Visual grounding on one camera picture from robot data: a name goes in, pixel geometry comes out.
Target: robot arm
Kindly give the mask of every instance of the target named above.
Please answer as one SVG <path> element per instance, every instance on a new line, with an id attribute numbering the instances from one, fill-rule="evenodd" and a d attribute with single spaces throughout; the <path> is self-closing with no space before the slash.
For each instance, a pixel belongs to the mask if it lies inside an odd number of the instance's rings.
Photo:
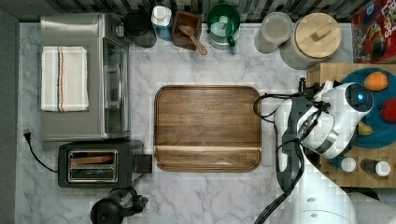
<path id="1" fill-rule="evenodd" d="M 322 111 L 315 102 L 330 106 Z M 279 106 L 274 125 L 276 145 L 281 146 L 276 152 L 276 178 L 285 192 L 291 190 L 291 223 L 357 223 L 348 196 L 306 158 L 299 144 L 287 143 L 300 139 L 301 145 L 319 155 L 328 159 L 336 157 L 346 149 L 356 126 L 373 104 L 373 95 L 360 84 L 347 83 L 334 88 L 331 82 L 326 82 L 314 97 L 314 103 L 300 97 Z M 300 152 L 304 155 L 302 162 L 297 158 Z M 268 210 L 274 208 L 267 207 L 264 210 L 267 215 Z"/>

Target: wooden tray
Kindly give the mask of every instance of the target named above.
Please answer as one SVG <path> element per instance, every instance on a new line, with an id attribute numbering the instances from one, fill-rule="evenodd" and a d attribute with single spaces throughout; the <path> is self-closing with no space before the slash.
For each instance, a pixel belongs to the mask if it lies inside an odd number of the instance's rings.
<path id="1" fill-rule="evenodd" d="M 259 93 L 247 86 L 165 86 L 155 97 L 154 148 L 166 171 L 247 172 L 262 159 Z"/>

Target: wooden scoop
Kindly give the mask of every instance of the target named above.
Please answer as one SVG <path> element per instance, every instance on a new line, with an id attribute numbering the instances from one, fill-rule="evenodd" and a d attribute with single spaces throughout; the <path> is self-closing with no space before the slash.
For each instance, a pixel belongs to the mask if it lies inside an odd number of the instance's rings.
<path id="1" fill-rule="evenodd" d="M 178 27 L 178 30 L 184 35 L 187 35 L 191 39 L 192 43 L 195 45 L 195 47 L 197 47 L 197 49 L 202 55 L 207 54 L 207 50 L 204 47 L 204 45 L 202 45 L 201 42 L 194 36 L 195 31 L 192 27 L 186 25 L 180 25 Z"/>

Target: blue bowl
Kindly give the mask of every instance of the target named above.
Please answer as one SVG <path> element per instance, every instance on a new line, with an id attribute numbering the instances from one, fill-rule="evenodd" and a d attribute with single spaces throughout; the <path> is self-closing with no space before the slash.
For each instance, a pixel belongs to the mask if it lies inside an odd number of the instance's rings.
<path id="1" fill-rule="evenodd" d="M 388 87 L 382 91 L 372 91 L 374 97 L 373 110 L 361 121 L 373 128 L 373 133 L 367 136 L 358 136 L 355 145 L 359 147 L 384 147 L 396 141 L 396 123 L 388 123 L 381 119 L 379 105 L 384 104 L 389 98 L 396 97 L 396 76 L 378 68 L 363 68 L 357 70 L 341 83 L 357 82 L 364 86 L 364 79 L 373 72 L 382 72 L 388 77 Z"/>

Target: marble countertop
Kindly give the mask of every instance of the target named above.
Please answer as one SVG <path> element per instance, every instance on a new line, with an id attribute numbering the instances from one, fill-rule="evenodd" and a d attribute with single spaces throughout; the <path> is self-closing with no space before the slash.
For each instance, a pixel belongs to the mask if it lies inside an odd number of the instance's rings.
<path id="1" fill-rule="evenodd" d="M 343 40 L 327 62 L 352 63 L 350 24 L 341 24 Z M 21 23 L 16 223 L 91 223 L 89 213 L 95 202 L 109 189 L 61 189 L 57 175 L 41 167 L 30 154 L 22 130 L 33 131 L 32 144 L 39 158 L 56 166 L 57 146 L 40 142 L 40 115 L 37 107 L 39 83 L 40 27 Z M 153 149 L 154 96 L 168 84 L 248 85 L 261 94 L 295 92 L 306 71 L 285 65 L 279 51 L 259 53 L 253 38 L 259 24 L 243 24 L 237 53 L 214 49 L 206 32 L 201 41 L 208 54 L 175 47 L 157 40 L 151 49 L 130 46 L 130 75 L 133 95 L 133 138 L 142 140 L 147 153 Z M 276 107 L 275 101 L 263 104 L 263 111 Z M 253 223 L 259 213 L 280 191 L 273 170 L 274 134 L 272 125 L 262 124 L 262 163 L 249 173 L 165 172 L 153 164 L 153 173 L 134 185 L 148 197 L 142 214 L 123 223 Z M 278 217 L 271 217 L 281 223 Z"/>

